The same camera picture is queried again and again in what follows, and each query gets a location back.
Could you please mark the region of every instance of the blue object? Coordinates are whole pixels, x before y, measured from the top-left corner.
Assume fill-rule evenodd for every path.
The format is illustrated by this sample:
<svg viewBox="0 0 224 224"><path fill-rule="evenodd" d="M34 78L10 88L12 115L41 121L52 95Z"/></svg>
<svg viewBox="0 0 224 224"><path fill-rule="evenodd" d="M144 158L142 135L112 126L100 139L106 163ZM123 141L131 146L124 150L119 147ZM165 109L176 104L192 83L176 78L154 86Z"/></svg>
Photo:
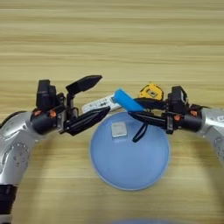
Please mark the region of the blue object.
<svg viewBox="0 0 224 224"><path fill-rule="evenodd" d="M141 105L121 89L115 91L114 100L128 111L144 111L144 108Z"/></svg>
<svg viewBox="0 0 224 224"><path fill-rule="evenodd" d="M128 135L113 138L112 123L125 122ZM132 142L142 123L127 112L104 120L91 140L90 157L99 176L121 190L136 191L155 184L163 176L170 159L165 132L149 126L145 136Z"/></svg>

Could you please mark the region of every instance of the white object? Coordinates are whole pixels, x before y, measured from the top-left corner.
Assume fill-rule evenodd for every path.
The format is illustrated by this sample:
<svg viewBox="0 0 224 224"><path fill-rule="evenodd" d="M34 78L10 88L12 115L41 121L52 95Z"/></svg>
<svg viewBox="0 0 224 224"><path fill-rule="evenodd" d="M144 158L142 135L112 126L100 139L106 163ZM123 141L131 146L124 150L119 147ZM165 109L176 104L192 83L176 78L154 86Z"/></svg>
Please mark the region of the white object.
<svg viewBox="0 0 224 224"><path fill-rule="evenodd" d="M111 125L112 137L126 137L128 135L125 122L114 122Z"/></svg>
<svg viewBox="0 0 224 224"><path fill-rule="evenodd" d="M110 106L110 111L119 109L121 106L118 103L115 103L114 101L114 95L110 95L104 98L101 98L100 100L97 101L91 101L88 104L85 104L82 107L82 113L87 113L88 111L92 109L100 109L100 108L105 108L107 106Z"/></svg>

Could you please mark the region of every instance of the orange joint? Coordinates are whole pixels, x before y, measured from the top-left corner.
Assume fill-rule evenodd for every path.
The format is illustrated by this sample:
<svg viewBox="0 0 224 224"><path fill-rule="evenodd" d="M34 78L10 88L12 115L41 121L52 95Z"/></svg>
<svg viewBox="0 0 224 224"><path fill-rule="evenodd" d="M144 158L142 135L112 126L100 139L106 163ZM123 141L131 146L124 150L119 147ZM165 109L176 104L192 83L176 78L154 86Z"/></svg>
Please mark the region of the orange joint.
<svg viewBox="0 0 224 224"><path fill-rule="evenodd" d="M41 111L40 110L37 110L37 111L34 112L34 115L35 116L38 116L40 113L41 113Z"/></svg>
<svg viewBox="0 0 224 224"><path fill-rule="evenodd" d="M175 121L178 122L178 121L180 121L180 119L181 119L181 115L175 115L175 116L174 116L174 120L175 120Z"/></svg>
<svg viewBox="0 0 224 224"><path fill-rule="evenodd" d="M197 115L198 115L198 112L195 111L195 110L191 110L191 115L192 115L192 116L197 116Z"/></svg>
<svg viewBox="0 0 224 224"><path fill-rule="evenodd" d="M56 117L57 113L54 110L50 110L50 117L54 118Z"/></svg>

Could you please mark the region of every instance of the black cable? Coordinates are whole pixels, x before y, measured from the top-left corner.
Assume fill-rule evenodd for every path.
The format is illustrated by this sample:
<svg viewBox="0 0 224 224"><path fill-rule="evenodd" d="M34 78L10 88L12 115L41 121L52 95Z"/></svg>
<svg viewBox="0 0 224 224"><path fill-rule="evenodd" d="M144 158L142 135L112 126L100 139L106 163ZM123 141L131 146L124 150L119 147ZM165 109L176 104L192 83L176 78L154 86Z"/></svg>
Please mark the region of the black cable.
<svg viewBox="0 0 224 224"><path fill-rule="evenodd" d="M17 111L17 112L14 112L12 113L11 115L8 115L4 120L3 122L0 124L0 129L13 117L13 116L16 116L18 114L21 114L21 113L24 113L26 112L25 110L20 110L20 111Z"/></svg>
<svg viewBox="0 0 224 224"><path fill-rule="evenodd" d="M143 126L140 128L140 130L135 134L132 141L133 143L138 142L141 138L144 137L146 131L148 129L148 125L146 123L143 124Z"/></svg>

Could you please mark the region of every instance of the blue foam block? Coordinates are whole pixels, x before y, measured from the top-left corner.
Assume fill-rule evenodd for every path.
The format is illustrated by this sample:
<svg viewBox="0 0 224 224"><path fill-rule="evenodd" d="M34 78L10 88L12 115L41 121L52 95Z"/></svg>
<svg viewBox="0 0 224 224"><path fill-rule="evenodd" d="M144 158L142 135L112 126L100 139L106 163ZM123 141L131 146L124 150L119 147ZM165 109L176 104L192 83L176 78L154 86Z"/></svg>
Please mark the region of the blue foam block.
<svg viewBox="0 0 224 224"><path fill-rule="evenodd" d="M128 111L144 111L144 108L141 105L121 89L115 91L114 100Z"/></svg>

